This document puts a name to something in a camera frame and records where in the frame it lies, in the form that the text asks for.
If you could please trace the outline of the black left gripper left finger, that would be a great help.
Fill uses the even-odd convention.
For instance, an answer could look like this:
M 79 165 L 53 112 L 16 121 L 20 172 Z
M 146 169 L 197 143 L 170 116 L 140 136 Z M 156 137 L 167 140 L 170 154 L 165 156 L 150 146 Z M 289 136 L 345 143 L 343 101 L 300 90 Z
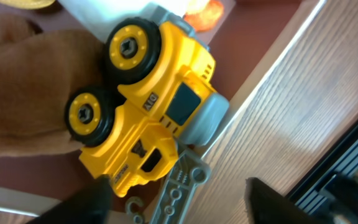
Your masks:
M 28 224 L 103 224 L 112 204 L 113 191 L 108 175 L 62 201 Z

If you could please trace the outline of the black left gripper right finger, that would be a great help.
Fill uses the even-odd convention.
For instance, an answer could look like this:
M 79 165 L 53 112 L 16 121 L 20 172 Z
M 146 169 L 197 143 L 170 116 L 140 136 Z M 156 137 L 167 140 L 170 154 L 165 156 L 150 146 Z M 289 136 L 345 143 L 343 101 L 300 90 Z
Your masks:
M 319 223 L 256 177 L 246 180 L 244 201 L 253 224 Z

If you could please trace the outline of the yellow toy truck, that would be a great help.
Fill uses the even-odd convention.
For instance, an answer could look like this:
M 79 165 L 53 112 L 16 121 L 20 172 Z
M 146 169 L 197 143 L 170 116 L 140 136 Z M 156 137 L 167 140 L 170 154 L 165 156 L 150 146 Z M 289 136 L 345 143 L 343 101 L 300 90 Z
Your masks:
M 196 188 L 210 176 L 192 151 L 214 136 L 229 109 L 211 85 L 216 62 L 183 18 L 157 7 L 148 19 L 118 23 L 104 45 L 116 89 L 80 88 L 65 107 L 80 161 L 113 192 L 164 179 L 151 223 L 182 223 Z

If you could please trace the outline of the brown plush toy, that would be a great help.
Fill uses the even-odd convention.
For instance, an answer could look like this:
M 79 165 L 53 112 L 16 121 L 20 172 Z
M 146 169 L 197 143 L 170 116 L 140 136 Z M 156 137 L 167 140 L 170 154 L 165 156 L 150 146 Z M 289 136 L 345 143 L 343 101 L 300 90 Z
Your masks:
M 65 154 L 81 147 L 63 115 L 79 88 L 101 81 L 102 43 L 83 29 L 44 32 L 0 14 L 0 156 Z

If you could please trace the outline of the white plush duck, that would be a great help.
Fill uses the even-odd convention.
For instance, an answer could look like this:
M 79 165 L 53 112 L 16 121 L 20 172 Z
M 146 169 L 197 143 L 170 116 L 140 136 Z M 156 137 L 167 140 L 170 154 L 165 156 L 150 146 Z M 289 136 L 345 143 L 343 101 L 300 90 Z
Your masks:
M 139 16 L 150 19 L 162 8 L 180 17 L 199 16 L 212 1 L 189 0 L 58 0 L 0 1 L 0 16 L 19 16 L 47 34 L 90 32 L 106 41 L 115 25 Z

